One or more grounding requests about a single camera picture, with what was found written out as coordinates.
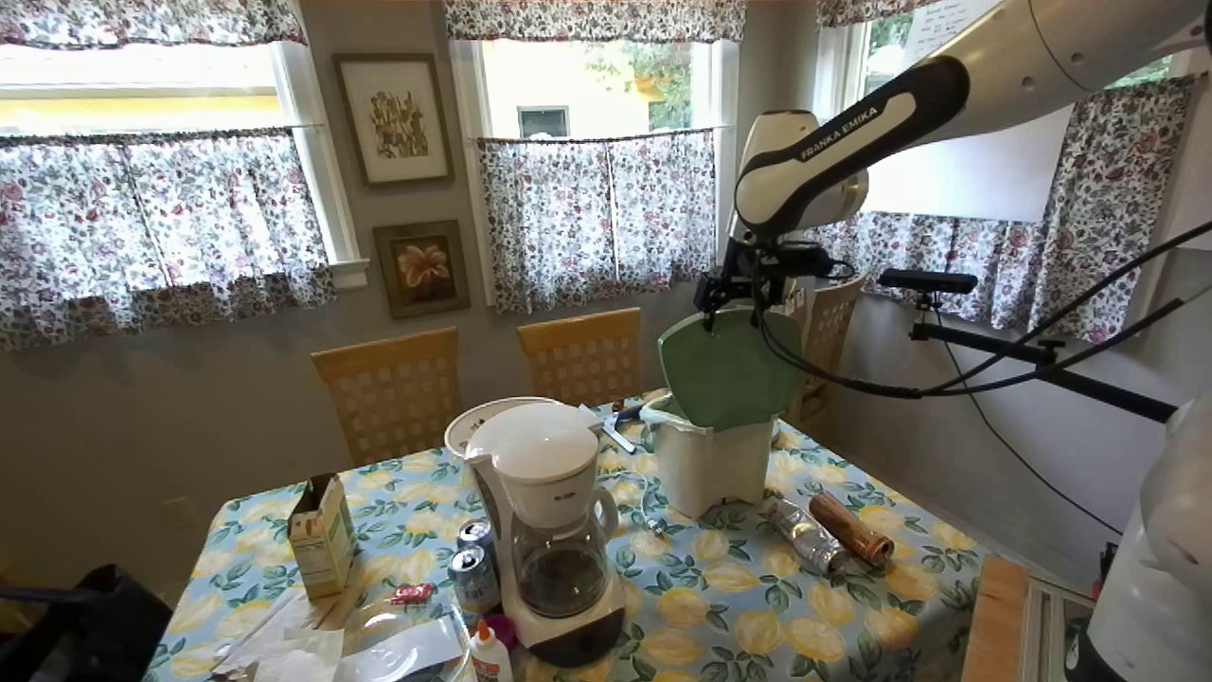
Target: floral curtain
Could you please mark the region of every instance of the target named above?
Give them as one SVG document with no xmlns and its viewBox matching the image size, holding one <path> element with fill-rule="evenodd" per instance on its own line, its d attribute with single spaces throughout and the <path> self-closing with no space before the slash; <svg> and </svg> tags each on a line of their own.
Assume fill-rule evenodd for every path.
<svg viewBox="0 0 1212 682">
<path fill-rule="evenodd" d="M 114 50 L 304 43 L 290 0 L 4 0 L 0 47 Z"/>
<path fill-rule="evenodd" d="M 544 310 L 715 266 L 715 132 L 479 141 L 494 310 Z"/>
<path fill-rule="evenodd" d="M 1042 256 L 1042 228 L 1028 222 L 860 211 L 825 228 L 820 244 L 869 281 L 881 271 L 972 272 L 975 288 L 968 296 L 940 296 L 940 310 L 951 320 L 1022 329 L 1028 315 Z"/>
<path fill-rule="evenodd" d="M 330 301 L 286 128 L 0 141 L 0 345 Z"/>
<path fill-rule="evenodd" d="M 445 0 L 450 40 L 738 43 L 747 0 Z"/>
<path fill-rule="evenodd" d="M 1070 110 L 1044 209 L 1028 326 L 1147 252 L 1165 209 L 1192 88 L 1192 79 L 1161 79 L 1105 90 Z M 1136 277 L 1118 281 L 1069 315 L 1059 333 L 1112 336 L 1124 326 L 1132 288 Z"/>
<path fill-rule="evenodd" d="M 932 0 L 816 0 L 820 26 L 869 25 L 878 14 L 898 14 L 925 8 Z"/>
</svg>

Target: white plate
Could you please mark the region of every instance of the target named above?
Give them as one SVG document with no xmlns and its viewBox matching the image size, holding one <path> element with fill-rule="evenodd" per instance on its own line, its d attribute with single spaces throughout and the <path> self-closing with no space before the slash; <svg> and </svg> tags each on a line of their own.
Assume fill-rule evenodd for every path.
<svg viewBox="0 0 1212 682">
<path fill-rule="evenodd" d="M 536 405 L 536 401 L 554 401 L 554 400 L 542 400 L 542 393 L 513 393 L 513 400 L 494 400 L 494 401 L 479 401 L 464 415 L 458 415 L 445 432 L 444 432 L 444 445 L 454 459 L 462 459 L 469 435 L 494 415 L 504 410 L 513 410 L 513 405 Z"/>
</svg>

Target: framed picture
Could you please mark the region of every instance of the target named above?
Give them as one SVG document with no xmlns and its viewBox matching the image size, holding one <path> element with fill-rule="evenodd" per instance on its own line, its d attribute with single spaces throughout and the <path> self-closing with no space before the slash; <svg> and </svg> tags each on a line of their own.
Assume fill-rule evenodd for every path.
<svg viewBox="0 0 1212 682">
<path fill-rule="evenodd" d="M 390 320 L 464 306 L 458 225 L 376 228 L 377 272 Z"/>
<path fill-rule="evenodd" d="M 335 78 L 371 186 L 450 179 L 432 59 L 335 59 Z"/>
</svg>

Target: wall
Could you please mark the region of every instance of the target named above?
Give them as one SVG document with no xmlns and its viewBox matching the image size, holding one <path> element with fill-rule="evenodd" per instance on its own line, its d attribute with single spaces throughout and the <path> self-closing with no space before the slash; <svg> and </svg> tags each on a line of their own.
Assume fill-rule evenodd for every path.
<svg viewBox="0 0 1212 682">
<path fill-rule="evenodd" d="M 331 306 L 296 310 L 228 329 L 162 329 L 100 336 L 71 348 L 0 358 L 0 559 L 15 576 L 71 585 L 98 563 L 122 563 L 167 597 L 185 579 L 205 527 L 228 497 L 344 465 L 339 432 L 307 352 L 458 326 L 464 405 L 525 390 L 513 348 L 518 320 L 484 315 L 479 256 L 469 239 L 462 153 L 454 181 L 364 186 L 331 73 L 331 55 L 432 55 L 450 143 L 458 102 L 436 0 L 304 0 L 321 97 L 358 228 L 458 222 L 469 266 L 464 310 L 392 324 L 377 291 L 339 291 Z M 742 83 L 781 73 L 752 59 Z M 651 291 L 647 348 L 687 310 L 687 288 Z"/>
</svg>

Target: wooden chair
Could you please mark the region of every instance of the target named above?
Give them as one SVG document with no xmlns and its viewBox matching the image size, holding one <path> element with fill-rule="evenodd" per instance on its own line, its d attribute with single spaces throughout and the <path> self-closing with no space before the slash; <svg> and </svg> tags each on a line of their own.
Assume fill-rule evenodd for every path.
<svg viewBox="0 0 1212 682">
<path fill-rule="evenodd" d="M 353 464 L 438 448 L 458 416 L 458 333 L 326 348 L 309 358 L 326 383 Z"/>
<path fill-rule="evenodd" d="M 518 326 L 532 393 L 605 405 L 638 393 L 638 306 Z"/>
<path fill-rule="evenodd" d="M 795 296 L 791 320 L 799 320 L 799 352 L 812 369 L 842 372 L 845 333 L 860 291 L 864 277 Z M 820 435 L 829 427 L 829 390 L 825 379 L 806 377 L 787 421 L 806 435 Z"/>
</svg>

